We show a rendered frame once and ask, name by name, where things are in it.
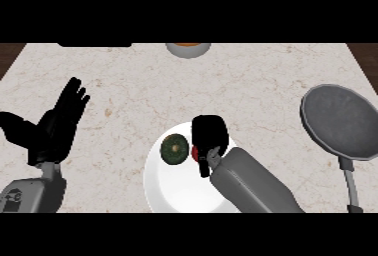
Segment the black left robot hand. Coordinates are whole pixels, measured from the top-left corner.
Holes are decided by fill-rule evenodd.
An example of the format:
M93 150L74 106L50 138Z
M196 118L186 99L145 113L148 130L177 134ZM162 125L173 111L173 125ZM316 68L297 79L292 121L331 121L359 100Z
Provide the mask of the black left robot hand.
M72 77L55 107L46 111L37 124L16 114L0 111L0 129L6 140L28 150L29 166L43 162L59 164L68 157L89 100L81 80Z

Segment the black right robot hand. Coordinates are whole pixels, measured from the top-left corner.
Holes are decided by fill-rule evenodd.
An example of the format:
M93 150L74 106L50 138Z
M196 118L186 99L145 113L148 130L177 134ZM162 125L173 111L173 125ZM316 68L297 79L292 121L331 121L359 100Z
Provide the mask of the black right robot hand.
M207 178L210 176L208 151L218 147L218 155L223 155L229 146L227 127L218 115L199 115L192 119L192 145L198 150L201 177Z

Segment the white plate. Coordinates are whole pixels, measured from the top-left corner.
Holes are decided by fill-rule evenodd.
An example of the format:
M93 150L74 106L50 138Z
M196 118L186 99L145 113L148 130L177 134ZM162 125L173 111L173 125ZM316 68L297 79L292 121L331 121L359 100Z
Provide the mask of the white plate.
M159 136L146 158L143 171L145 196L158 213L236 213L238 208L223 197L210 179L202 178L192 156L179 165L168 165L159 153L161 143L171 134L192 142L190 122L170 128Z

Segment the dark grey frying pan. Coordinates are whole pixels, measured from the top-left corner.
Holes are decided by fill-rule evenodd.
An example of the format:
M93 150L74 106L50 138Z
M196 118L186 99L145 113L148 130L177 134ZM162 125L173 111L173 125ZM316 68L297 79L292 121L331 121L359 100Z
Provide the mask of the dark grey frying pan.
M362 213L353 162L378 157L378 109L351 89L320 84L301 98L300 118L312 140L338 157L348 190L347 211Z

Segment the green round vegetable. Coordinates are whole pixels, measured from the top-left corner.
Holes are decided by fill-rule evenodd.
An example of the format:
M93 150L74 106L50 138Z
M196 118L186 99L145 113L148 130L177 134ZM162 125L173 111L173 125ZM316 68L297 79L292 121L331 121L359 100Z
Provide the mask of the green round vegetable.
M171 134L164 138L159 153L168 165L179 165L185 162L189 156L189 143L182 134Z

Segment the grey bowl with orange content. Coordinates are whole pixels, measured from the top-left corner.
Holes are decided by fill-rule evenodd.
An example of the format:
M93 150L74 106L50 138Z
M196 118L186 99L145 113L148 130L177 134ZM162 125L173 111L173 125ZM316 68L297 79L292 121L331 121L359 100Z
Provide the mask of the grey bowl with orange content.
M210 50L211 44L210 43L199 43L193 46L182 46L176 43L167 43L167 50L168 52L179 58L196 58L202 56L207 51Z

